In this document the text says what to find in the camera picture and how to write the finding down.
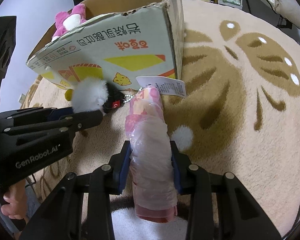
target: pink plastic bag roll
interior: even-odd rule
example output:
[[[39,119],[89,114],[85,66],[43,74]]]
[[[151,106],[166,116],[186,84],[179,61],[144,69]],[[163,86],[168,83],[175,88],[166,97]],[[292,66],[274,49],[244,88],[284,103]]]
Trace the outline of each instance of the pink plastic bag roll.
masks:
[[[170,139],[159,91],[148,86],[130,101],[125,129],[132,153],[133,200],[136,215],[166,223],[177,215]]]

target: plush toy ear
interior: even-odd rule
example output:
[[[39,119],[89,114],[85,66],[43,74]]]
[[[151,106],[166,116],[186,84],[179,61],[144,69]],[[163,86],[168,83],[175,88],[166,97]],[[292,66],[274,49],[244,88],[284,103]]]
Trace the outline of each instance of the plush toy ear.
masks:
[[[63,25],[63,21],[68,17],[67,12],[59,12],[56,14],[56,28],[59,28],[61,25]]]
[[[73,7],[71,14],[80,14],[81,18],[86,18],[86,6],[82,3]]]

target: red tag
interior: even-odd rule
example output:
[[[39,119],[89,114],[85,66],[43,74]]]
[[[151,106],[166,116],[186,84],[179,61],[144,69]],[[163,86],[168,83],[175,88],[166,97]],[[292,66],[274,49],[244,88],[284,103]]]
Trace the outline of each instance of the red tag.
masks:
[[[112,103],[112,108],[117,108],[119,106],[120,106],[120,100],[115,101],[115,102]]]

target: plastic-wrapped package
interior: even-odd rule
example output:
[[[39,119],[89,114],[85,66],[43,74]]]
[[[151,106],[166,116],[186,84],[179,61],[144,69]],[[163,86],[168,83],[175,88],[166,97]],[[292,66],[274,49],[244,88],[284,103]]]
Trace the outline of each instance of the plastic-wrapped package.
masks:
[[[130,101],[125,129],[132,153],[130,170],[136,215],[165,223],[177,215],[170,139],[159,91],[148,86]]]

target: stuffed animal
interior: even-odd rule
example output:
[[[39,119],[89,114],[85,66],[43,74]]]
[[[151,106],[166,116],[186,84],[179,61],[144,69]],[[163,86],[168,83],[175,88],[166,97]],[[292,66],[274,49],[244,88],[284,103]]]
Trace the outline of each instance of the stuffed animal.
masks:
[[[105,80],[92,77],[80,82],[71,93],[72,96],[65,96],[71,98],[74,113],[100,110],[105,115],[111,109],[122,106],[124,101],[124,94],[116,87]]]
[[[55,19],[57,30],[52,36],[52,41],[87,21],[86,6],[80,3],[73,7],[70,14],[68,12],[57,13]]]

